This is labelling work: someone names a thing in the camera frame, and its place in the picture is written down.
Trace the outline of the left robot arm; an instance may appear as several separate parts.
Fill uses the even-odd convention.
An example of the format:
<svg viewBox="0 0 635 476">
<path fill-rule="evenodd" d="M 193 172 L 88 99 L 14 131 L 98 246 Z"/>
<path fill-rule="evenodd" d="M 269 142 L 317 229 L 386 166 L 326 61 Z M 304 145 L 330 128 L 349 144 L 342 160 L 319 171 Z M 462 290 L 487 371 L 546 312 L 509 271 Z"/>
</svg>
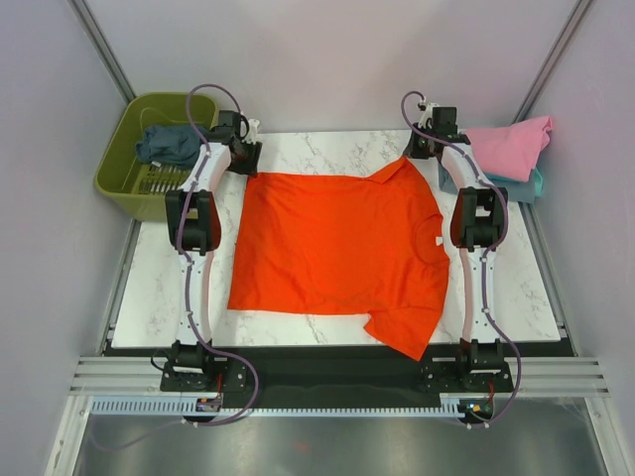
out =
<svg viewBox="0 0 635 476">
<path fill-rule="evenodd" d="M 262 149 L 257 122 L 242 113 L 222 110 L 217 124 L 203 136 L 198 157 L 184 183 L 165 196 L 170 243 L 179 255 L 183 306 L 177 337 L 164 365 L 163 376 L 184 379 L 206 390 L 217 379 L 217 366 L 207 352 L 211 344 L 208 317 L 209 278 L 214 252 L 221 242 L 215 191 L 227 171 L 253 176 Z"/>
</svg>

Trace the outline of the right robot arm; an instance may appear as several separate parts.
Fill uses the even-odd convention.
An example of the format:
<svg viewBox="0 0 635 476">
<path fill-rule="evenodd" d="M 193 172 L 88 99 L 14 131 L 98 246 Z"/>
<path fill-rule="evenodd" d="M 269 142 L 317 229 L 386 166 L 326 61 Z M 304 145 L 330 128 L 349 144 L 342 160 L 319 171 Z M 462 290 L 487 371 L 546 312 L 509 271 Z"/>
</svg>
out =
<svg viewBox="0 0 635 476">
<path fill-rule="evenodd" d="M 473 391 L 505 372 L 491 294 L 496 248 L 508 228 L 507 194 L 473 157 L 469 139 L 458 131 L 454 107 L 421 99 L 418 108 L 422 117 L 411 125 L 405 153 L 411 159 L 436 158 L 457 191 L 449 237 L 462 265 L 465 311 L 453 373 L 462 388 Z"/>
</svg>

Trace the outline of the teal folded t shirt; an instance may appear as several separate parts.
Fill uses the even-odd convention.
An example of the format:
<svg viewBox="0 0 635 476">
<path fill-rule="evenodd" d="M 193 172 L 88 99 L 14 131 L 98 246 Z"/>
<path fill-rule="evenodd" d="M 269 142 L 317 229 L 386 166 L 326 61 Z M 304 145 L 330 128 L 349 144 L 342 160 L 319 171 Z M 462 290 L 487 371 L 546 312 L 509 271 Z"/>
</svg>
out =
<svg viewBox="0 0 635 476">
<path fill-rule="evenodd" d="M 497 187 L 507 190 L 508 200 L 520 203 L 534 203 L 543 194 L 544 179 L 538 169 L 532 169 L 527 181 L 486 175 Z"/>
</svg>

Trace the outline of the orange t shirt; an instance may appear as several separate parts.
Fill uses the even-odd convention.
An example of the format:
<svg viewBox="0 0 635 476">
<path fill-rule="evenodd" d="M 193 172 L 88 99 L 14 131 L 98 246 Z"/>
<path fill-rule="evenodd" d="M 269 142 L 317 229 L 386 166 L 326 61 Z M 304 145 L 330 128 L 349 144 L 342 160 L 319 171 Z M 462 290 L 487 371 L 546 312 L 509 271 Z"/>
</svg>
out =
<svg viewBox="0 0 635 476">
<path fill-rule="evenodd" d="M 246 185 L 228 306 L 364 314 L 370 336 L 418 360 L 445 306 L 443 221 L 405 158 L 366 178 L 262 173 Z"/>
</svg>

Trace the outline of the dark blue crumpled t shirt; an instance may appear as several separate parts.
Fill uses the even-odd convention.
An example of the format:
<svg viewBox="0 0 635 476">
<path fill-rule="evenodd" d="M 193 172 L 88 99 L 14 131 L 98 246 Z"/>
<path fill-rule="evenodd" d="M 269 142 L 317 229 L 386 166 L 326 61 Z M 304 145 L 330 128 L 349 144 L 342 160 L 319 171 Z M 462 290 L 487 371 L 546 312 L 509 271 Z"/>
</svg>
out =
<svg viewBox="0 0 635 476">
<path fill-rule="evenodd" d="M 190 125 L 153 125 L 144 130 L 135 144 L 135 155 L 142 164 L 191 169 L 200 145 L 201 139 Z"/>
</svg>

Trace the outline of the pink folded t shirt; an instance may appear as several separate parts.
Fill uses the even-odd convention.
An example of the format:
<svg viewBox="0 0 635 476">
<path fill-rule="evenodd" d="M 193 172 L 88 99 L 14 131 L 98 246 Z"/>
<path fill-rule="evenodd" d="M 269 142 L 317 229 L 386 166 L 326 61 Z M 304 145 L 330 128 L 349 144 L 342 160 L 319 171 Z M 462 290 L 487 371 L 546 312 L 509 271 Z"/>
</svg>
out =
<svg viewBox="0 0 635 476">
<path fill-rule="evenodd" d="M 488 176 L 527 182 L 552 130 L 552 117 L 539 116 L 507 127 L 469 128 L 465 133 L 475 160 Z"/>
</svg>

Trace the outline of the aluminium rail frame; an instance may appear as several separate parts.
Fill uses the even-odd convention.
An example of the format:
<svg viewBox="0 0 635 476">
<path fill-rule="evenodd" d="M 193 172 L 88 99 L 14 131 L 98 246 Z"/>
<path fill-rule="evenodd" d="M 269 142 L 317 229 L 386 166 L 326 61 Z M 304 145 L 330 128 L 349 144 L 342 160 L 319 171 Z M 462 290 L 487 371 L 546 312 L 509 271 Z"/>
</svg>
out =
<svg viewBox="0 0 635 476">
<path fill-rule="evenodd" d="M 497 416 L 525 400 L 583 400 L 612 475 L 631 469 L 600 364 L 526 345 L 442 345 L 418 361 L 366 347 L 236 347 L 116 353 L 79 360 L 46 467 L 68 475 L 90 415 L 259 417 L 449 417 L 479 427 L 477 402 Z"/>
</svg>

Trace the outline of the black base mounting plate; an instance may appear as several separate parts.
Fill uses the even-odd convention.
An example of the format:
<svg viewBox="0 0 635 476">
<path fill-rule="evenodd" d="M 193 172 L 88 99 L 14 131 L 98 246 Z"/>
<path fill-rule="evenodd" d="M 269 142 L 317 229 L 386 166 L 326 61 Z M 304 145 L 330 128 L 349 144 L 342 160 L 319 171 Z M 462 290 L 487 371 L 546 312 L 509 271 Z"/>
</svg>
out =
<svg viewBox="0 0 635 476">
<path fill-rule="evenodd" d="M 213 376 L 180 368 L 175 380 L 163 376 L 164 392 L 211 393 L 241 396 L 246 405 L 271 389 L 296 392 L 319 389 L 333 393 L 369 393 L 378 390 L 417 392 L 426 395 L 483 394 L 497 396 L 512 391 L 509 364 L 494 377 L 462 378 L 456 358 L 458 344 L 434 344 L 414 360 L 381 345 L 370 346 L 269 346 L 225 347 L 209 353 Z"/>
</svg>

